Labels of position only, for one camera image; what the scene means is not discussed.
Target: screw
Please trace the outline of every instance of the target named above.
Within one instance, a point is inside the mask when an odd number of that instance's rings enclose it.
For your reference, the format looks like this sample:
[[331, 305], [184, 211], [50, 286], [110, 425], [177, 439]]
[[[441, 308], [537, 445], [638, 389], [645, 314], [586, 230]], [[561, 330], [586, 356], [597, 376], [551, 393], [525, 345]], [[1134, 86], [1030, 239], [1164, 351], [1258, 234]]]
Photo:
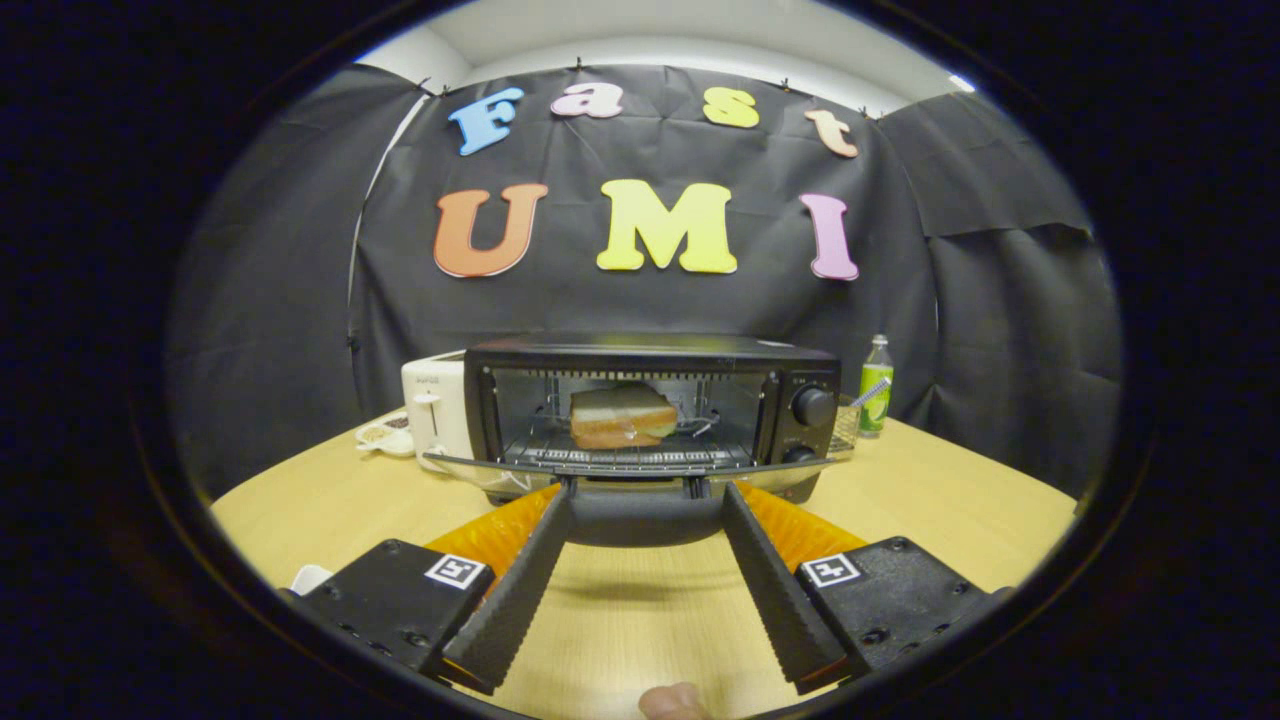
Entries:
[[860, 638], [863, 644], [879, 644], [888, 639], [888, 630], [883, 628], [876, 628], [874, 630], [867, 633]]

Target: pink letter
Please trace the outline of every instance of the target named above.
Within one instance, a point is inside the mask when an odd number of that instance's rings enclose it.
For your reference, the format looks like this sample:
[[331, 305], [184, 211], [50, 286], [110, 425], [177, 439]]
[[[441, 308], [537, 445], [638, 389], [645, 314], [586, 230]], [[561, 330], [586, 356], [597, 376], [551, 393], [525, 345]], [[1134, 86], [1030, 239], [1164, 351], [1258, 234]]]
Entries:
[[840, 222], [849, 208], [827, 195], [801, 195], [800, 202], [809, 208], [809, 215], [813, 218], [813, 238], [818, 243], [818, 256], [809, 269], [819, 278], [858, 279], [858, 265], [849, 259], [845, 225]]
[[622, 88], [608, 82], [584, 82], [564, 88], [564, 96], [552, 102], [552, 113], [557, 115], [591, 115], [593, 118], [612, 118], [622, 111], [618, 100]]

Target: letter m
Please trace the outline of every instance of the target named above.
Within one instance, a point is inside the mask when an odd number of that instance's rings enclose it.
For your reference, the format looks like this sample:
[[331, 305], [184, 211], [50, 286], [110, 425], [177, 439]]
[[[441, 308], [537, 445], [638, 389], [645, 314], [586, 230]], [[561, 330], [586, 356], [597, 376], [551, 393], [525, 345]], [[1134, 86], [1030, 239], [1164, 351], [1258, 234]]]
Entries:
[[595, 258], [605, 270], [637, 270], [644, 254], [636, 250], [636, 233], [659, 268], [671, 264], [680, 241], [689, 236], [680, 266], [691, 273], [732, 273], [737, 259], [728, 251], [724, 229], [727, 187], [694, 183], [669, 211], [649, 183], [639, 179], [609, 181], [600, 192], [613, 199], [609, 246]]

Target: orange letter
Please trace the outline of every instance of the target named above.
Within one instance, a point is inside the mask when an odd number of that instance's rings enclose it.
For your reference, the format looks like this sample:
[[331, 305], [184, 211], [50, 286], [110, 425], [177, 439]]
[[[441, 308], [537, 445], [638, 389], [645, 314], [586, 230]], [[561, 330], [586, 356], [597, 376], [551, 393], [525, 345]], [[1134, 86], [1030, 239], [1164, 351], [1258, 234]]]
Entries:
[[489, 200], [489, 193], [483, 190], [463, 190], [445, 195], [435, 204], [443, 210], [440, 227], [435, 232], [435, 264], [456, 278], [479, 278], [509, 270], [529, 250], [529, 236], [534, 231], [534, 206], [545, 195], [547, 186], [538, 183], [513, 184], [502, 191], [502, 197], [511, 202], [511, 209], [507, 210], [507, 232], [502, 236], [502, 243], [493, 250], [471, 247], [476, 210]]
[[849, 126], [837, 120], [836, 115], [832, 115], [829, 110], [809, 110], [804, 117], [818, 126], [818, 137], [827, 146], [827, 150], [845, 158], [858, 156], [858, 146], [845, 142], [845, 136], [840, 135], [849, 132]]

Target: small white plate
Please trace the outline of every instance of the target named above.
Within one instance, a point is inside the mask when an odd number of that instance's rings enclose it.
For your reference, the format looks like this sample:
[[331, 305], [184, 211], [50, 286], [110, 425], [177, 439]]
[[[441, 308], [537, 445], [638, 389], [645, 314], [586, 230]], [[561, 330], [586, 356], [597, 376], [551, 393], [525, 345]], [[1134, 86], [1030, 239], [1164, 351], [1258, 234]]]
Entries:
[[408, 413], [392, 413], [356, 430], [360, 445], [356, 450], [376, 450], [387, 455], [410, 457], [413, 455], [413, 434], [408, 430]]

